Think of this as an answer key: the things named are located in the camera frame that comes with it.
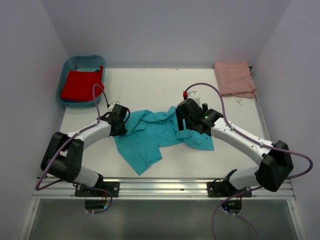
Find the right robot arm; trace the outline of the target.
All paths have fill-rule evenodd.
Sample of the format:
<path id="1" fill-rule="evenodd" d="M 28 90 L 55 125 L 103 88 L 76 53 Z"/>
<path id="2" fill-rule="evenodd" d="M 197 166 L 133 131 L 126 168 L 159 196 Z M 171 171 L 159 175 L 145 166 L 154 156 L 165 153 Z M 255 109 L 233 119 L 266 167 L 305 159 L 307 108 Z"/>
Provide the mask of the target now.
<path id="1" fill-rule="evenodd" d="M 285 142 L 272 143 L 248 132 L 239 134 L 234 125 L 226 122 L 223 114 L 209 109 L 207 104 L 199 106 L 192 98 L 187 98 L 175 112 L 180 131 L 189 129 L 224 141 L 255 163 L 254 167 L 233 169 L 222 180 L 208 183 L 208 188 L 217 195 L 232 197 L 258 185 L 276 192 L 294 168 Z"/>

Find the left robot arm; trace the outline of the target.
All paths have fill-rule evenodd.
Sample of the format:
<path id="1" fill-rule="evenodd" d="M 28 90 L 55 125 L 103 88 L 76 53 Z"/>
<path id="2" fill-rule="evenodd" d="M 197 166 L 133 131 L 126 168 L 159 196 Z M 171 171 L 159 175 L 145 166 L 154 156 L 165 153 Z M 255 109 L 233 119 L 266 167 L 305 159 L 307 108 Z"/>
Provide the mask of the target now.
<path id="1" fill-rule="evenodd" d="M 130 115 L 127 107 L 114 103 L 105 114 L 99 114 L 95 122 L 83 129 L 54 133 L 40 165 L 43 171 L 40 179 L 50 174 L 61 181 L 86 186 L 92 196 L 101 195 L 103 176 L 82 165 L 84 150 L 104 138 L 124 135 Z"/>

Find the teal t-shirt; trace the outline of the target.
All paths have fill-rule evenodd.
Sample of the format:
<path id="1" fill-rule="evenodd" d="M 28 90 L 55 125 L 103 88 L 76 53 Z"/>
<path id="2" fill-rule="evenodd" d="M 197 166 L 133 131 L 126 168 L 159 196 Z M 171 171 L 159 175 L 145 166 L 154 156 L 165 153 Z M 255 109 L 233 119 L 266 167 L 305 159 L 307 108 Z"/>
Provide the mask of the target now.
<path id="1" fill-rule="evenodd" d="M 215 149 L 213 139 L 206 134 L 189 129 L 179 131 L 175 106 L 167 111 L 132 112 L 125 127 L 127 133 L 114 137 L 115 145 L 119 154 L 139 176 L 163 158 L 161 147 L 185 144 L 201 151 Z"/>

